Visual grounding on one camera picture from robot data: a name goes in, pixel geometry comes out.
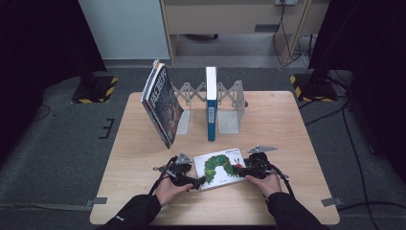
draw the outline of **book stand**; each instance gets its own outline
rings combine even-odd
[[[206,102],[206,96],[200,95],[202,89],[206,89],[206,82],[194,89],[189,82],[185,82],[180,89],[172,86],[175,91],[176,98],[182,98],[189,109],[185,109],[179,121],[176,134],[187,134],[189,128],[189,120],[191,117],[191,101],[197,97],[202,102]],[[231,102],[224,102],[225,99],[230,99]],[[234,85],[227,89],[222,82],[217,84],[217,130],[219,134],[239,134],[241,117],[244,115],[247,102],[244,99],[244,91],[242,81],[236,80]]]

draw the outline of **book cover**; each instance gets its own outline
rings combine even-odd
[[[197,177],[206,176],[206,182],[200,186],[201,191],[244,180],[244,177],[238,177],[233,171],[233,165],[246,167],[239,149],[226,149],[195,156],[193,162]]]
[[[147,80],[146,83],[146,94],[143,95],[142,103],[155,129],[169,149],[175,140],[183,108],[176,99],[164,63],[155,63],[150,77],[150,81]]]
[[[207,140],[215,140],[217,114],[217,69],[206,67]]]

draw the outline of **power strip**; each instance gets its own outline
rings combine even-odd
[[[286,6],[296,6],[298,5],[298,0],[275,0],[275,5],[280,6],[281,4]]]

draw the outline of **green caterpillar illustration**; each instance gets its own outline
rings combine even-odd
[[[230,163],[230,159],[226,155],[212,156],[204,163],[204,174],[206,175],[206,182],[212,183],[216,174],[215,167],[222,166],[224,171],[229,176],[237,176]]]

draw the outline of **forearm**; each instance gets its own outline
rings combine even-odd
[[[161,204],[155,195],[136,195],[98,230],[147,229],[160,210]]]
[[[292,195],[274,193],[267,205],[280,230],[328,230]]]

